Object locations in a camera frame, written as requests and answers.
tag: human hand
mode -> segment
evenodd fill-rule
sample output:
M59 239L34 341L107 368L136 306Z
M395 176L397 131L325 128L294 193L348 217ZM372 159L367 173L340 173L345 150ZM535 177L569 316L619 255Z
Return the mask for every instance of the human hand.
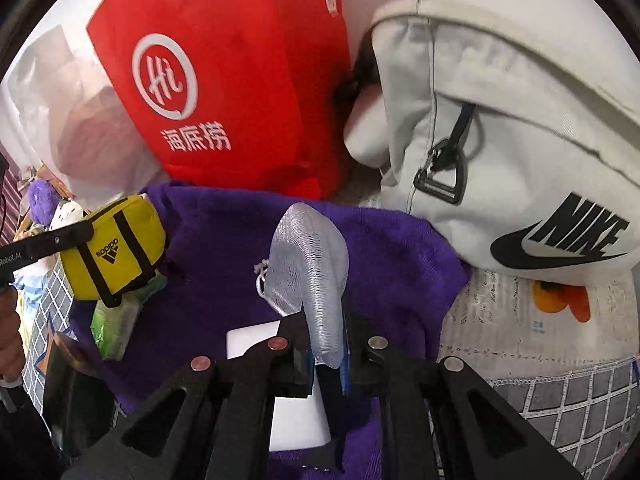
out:
M12 286L0 294L0 376L8 383L16 381L24 368L20 317L15 311L18 293Z

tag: red paper bag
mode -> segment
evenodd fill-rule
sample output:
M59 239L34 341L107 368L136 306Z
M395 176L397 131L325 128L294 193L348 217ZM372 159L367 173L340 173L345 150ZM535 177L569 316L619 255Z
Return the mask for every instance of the red paper bag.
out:
M340 0L104 0L87 31L165 170L200 186L327 197L349 159L333 93Z

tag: nike swoosh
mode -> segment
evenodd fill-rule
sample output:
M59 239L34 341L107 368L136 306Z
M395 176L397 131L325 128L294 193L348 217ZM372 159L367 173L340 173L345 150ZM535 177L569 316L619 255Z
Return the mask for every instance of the nike swoosh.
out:
M516 231L501 236L491 244L491 254L505 267L520 270L553 269L556 267L569 267L574 265L592 264L603 262L628 253L614 254L613 256L531 256L522 248L522 241L540 222L533 224L522 231Z

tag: yellow pouch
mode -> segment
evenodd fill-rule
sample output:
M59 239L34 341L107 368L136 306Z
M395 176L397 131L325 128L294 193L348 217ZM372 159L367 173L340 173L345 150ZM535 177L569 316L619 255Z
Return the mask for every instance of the yellow pouch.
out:
M112 202L85 218L94 226L89 243L62 251L60 259L78 300L120 304L122 295L156 275L166 234L156 208L140 195Z

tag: round metal pin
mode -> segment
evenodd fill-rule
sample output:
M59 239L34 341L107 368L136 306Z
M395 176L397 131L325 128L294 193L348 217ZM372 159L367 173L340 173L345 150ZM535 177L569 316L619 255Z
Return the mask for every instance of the round metal pin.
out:
M191 370L193 370L194 372L203 372L204 370L208 370L210 366L211 359L204 355L194 357L191 360Z
M374 350L384 350L389 346L389 341L381 335L375 335L369 338L369 346Z
M269 346L269 348L271 348L271 350L284 350L288 344L289 341L287 341L283 337L272 337L267 342L267 345Z
M457 357L447 357L444 359L444 367L449 370L449 372L459 372L465 367L465 364L462 362L462 359L458 359Z

